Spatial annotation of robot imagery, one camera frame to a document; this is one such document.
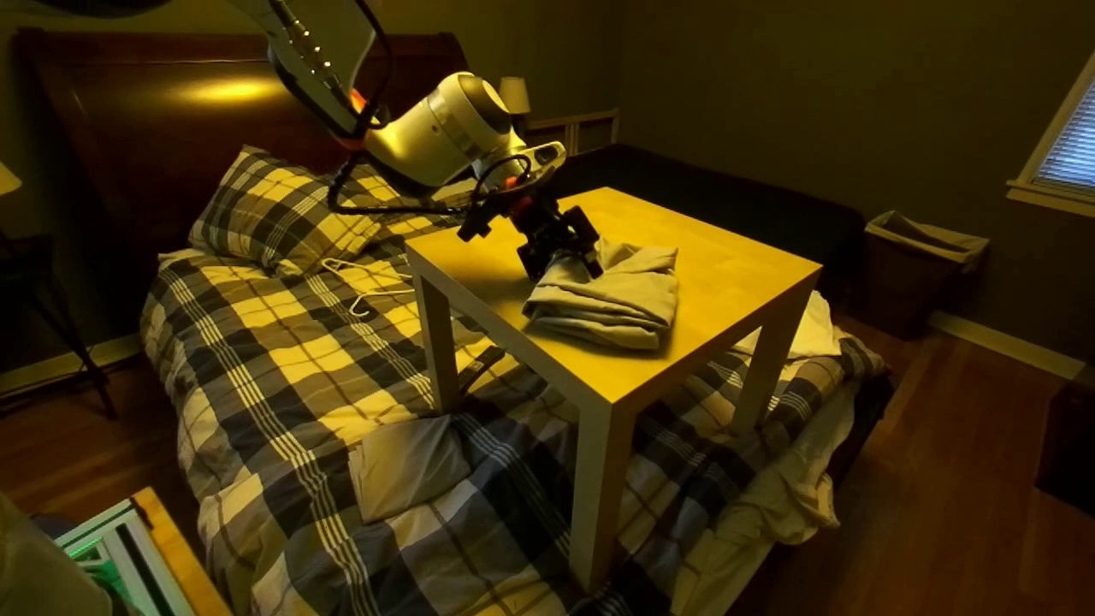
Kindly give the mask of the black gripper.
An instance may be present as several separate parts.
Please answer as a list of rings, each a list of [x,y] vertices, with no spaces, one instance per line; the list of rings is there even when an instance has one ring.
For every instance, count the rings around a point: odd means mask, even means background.
[[[595,260],[600,233],[582,208],[559,208],[539,187],[486,196],[470,208],[460,236],[486,236],[495,215],[508,215],[527,236],[517,255],[531,281],[540,281],[554,255],[576,255],[589,278],[604,272]]]

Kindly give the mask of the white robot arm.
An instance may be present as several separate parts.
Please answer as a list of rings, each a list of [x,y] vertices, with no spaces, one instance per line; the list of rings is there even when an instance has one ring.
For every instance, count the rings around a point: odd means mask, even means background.
[[[351,149],[330,204],[351,212],[344,186],[368,163],[394,192],[394,212],[460,215],[460,236],[511,217],[531,281],[559,255],[592,278],[600,233],[582,208],[559,208],[546,192],[564,163],[563,140],[527,143],[502,94],[476,71],[453,69],[412,85],[398,45],[370,0],[234,0],[264,34],[287,91]]]

